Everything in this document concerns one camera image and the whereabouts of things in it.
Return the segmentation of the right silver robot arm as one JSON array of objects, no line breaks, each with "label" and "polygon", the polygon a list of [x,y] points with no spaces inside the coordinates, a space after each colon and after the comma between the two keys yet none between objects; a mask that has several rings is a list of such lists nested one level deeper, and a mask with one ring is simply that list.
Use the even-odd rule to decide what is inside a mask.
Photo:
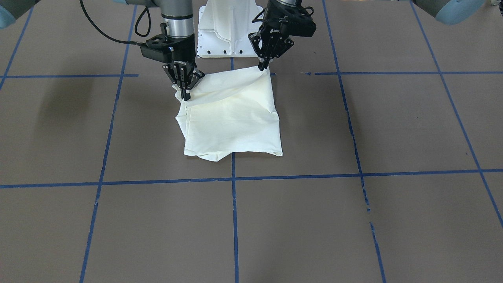
[{"label": "right silver robot arm", "polygon": [[190,92],[199,84],[205,74],[196,66],[195,27],[193,3],[190,0],[124,0],[123,4],[144,6],[144,14],[150,8],[159,8],[163,21],[160,34],[145,42],[118,40],[109,35],[106,38],[116,43],[140,47],[142,56],[163,63],[162,68],[181,93],[181,99],[188,101]]}]

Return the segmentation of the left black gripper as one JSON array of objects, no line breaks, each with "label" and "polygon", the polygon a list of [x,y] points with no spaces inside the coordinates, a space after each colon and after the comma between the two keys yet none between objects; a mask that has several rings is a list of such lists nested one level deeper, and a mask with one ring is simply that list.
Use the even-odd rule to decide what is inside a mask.
[{"label": "left black gripper", "polygon": [[313,7],[304,7],[301,0],[268,1],[262,18],[261,33],[248,34],[259,58],[257,67],[260,71],[264,71],[273,59],[278,59],[294,45],[294,41],[288,36],[313,36],[317,28],[312,18],[313,13]]}]

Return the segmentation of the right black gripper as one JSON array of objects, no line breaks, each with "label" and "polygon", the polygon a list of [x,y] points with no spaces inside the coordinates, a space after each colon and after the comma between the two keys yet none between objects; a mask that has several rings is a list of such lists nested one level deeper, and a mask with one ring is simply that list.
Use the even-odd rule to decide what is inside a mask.
[{"label": "right black gripper", "polygon": [[[195,36],[191,35],[186,38],[166,37],[161,43],[162,50],[164,52],[169,51],[169,55],[165,55],[165,59],[162,60],[163,63],[169,64],[164,64],[162,68],[172,84],[178,86],[181,91],[181,99],[189,101],[191,98],[190,92],[205,77],[205,73],[196,67]],[[170,63],[173,61],[187,62],[187,64]]]}]

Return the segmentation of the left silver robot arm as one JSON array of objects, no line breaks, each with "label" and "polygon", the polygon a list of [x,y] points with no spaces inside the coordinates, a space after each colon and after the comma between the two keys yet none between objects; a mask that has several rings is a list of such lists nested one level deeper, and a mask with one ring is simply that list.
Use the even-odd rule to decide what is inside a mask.
[{"label": "left silver robot arm", "polygon": [[[413,0],[414,5],[445,25],[463,22],[474,14],[483,0]],[[291,37],[312,37],[317,25],[313,21],[314,9],[303,6],[301,0],[270,0],[253,18],[260,22],[259,30],[248,34],[248,39],[259,58],[258,68],[263,71],[273,59],[278,59],[295,43]]]}]

